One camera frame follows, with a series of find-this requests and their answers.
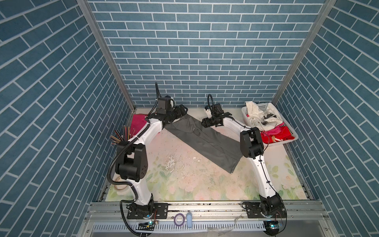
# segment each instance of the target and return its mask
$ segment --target white cloth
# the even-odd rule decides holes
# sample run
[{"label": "white cloth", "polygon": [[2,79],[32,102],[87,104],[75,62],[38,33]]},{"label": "white cloth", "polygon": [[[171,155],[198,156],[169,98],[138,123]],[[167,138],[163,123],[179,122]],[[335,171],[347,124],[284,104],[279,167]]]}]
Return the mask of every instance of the white cloth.
[{"label": "white cloth", "polygon": [[[269,131],[283,123],[283,119],[280,116],[279,111],[272,103],[268,103],[265,111],[259,109],[258,105],[252,101],[246,102],[246,107],[247,114],[249,115],[248,119],[252,124],[252,127],[257,127],[260,131]],[[276,117],[270,116],[269,118],[265,119],[264,117],[267,117],[269,114],[276,115]]]}]

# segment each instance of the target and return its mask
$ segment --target white plastic basket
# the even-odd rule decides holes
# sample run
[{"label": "white plastic basket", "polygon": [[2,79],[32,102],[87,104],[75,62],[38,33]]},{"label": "white plastic basket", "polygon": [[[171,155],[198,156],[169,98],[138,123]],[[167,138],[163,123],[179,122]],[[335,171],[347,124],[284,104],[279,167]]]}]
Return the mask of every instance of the white plastic basket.
[{"label": "white plastic basket", "polygon": [[[262,111],[265,111],[266,110],[266,107],[268,105],[268,103],[261,103],[261,104],[257,104],[258,105],[258,108]],[[255,127],[251,122],[250,120],[247,118],[247,107],[242,107],[242,114],[243,114],[243,121],[245,122],[245,124],[247,126],[250,126],[250,127]],[[295,138],[295,139],[292,139],[292,140],[285,140],[285,141],[279,141],[279,142],[274,142],[274,143],[270,143],[270,146],[274,146],[274,145],[279,145],[279,144],[284,144],[284,143],[289,143],[289,142],[292,142],[294,140],[297,140],[299,138],[298,134],[295,132],[295,130],[293,129],[293,127],[287,122],[287,120],[283,117],[283,115],[281,113],[279,113],[280,116],[282,117],[283,119],[283,122],[284,122],[284,125],[288,127],[288,129],[290,130],[292,136]]]}]

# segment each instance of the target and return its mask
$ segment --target brick wallpaper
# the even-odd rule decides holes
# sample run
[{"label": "brick wallpaper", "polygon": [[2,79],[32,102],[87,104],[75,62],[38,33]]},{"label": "brick wallpaper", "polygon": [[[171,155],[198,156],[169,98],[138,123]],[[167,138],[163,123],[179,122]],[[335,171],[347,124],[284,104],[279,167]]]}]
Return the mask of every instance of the brick wallpaper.
[{"label": "brick wallpaper", "polygon": [[138,107],[271,101],[324,0],[90,0]]},{"label": "brick wallpaper", "polygon": [[340,236],[379,236],[379,1],[337,0],[278,108]]},{"label": "brick wallpaper", "polygon": [[0,1],[0,236],[71,236],[130,113],[75,0]]}]

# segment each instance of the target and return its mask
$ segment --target gray pants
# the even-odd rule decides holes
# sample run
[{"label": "gray pants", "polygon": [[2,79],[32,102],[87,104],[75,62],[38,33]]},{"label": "gray pants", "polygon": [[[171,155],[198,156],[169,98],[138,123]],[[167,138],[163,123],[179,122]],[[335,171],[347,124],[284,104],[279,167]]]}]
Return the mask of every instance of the gray pants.
[{"label": "gray pants", "polygon": [[242,157],[238,141],[211,127],[204,128],[191,115],[184,115],[164,128],[229,173],[233,173]]}]

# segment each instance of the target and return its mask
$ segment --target red garment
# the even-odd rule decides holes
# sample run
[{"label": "red garment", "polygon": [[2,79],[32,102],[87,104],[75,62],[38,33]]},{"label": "red garment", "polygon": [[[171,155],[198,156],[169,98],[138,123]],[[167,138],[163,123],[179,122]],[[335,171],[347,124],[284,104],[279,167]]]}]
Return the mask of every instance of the red garment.
[{"label": "red garment", "polygon": [[146,116],[144,114],[133,115],[132,124],[130,125],[130,137],[136,135],[145,126],[147,123]]},{"label": "red garment", "polygon": [[270,131],[267,131],[267,132],[261,132],[261,137],[262,137],[262,141],[264,143],[268,143],[268,141],[270,141],[270,143],[274,143],[274,142],[279,142],[279,141],[285,141],[285,140],[292,140],[292,139],[295,139],[290,130],[288,129],[287,126],[282,126],[282,127],[279,127],[280,128],[280,132],[275,134],[275,135],[270,135]]}]

